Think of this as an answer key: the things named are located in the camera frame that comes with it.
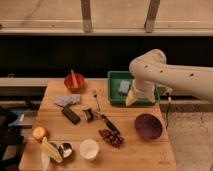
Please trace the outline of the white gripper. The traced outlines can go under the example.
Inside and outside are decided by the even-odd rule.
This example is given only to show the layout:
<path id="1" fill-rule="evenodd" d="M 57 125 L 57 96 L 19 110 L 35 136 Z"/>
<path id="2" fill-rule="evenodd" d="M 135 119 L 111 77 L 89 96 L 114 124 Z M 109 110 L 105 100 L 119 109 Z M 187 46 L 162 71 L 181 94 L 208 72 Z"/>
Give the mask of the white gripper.
<path id="1" fill-rule="evenodd" d="M 137 101 L 137 98 L 147 98 L 150 102 L 155 103 L 154 90 L 155 86 L 152 82 L 134 79 L 132 91 L 128 92 L 125 105 L 131 106 Z"/>

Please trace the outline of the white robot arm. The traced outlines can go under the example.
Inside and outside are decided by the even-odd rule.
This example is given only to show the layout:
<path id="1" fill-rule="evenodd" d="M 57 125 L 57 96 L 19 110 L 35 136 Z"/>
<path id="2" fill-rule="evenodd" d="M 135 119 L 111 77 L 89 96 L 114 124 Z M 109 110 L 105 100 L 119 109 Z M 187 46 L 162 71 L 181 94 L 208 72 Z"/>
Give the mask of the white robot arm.
<path id="1" fill-rule="evenodd" d="M 168 65 L 166 55 L 153 49 L 133 59 L 129 71 L 133 81 L 125 100 L 126 106 L 139 98 L 153 102 L 156 83 L 213 103 L 213 68 Z"/>

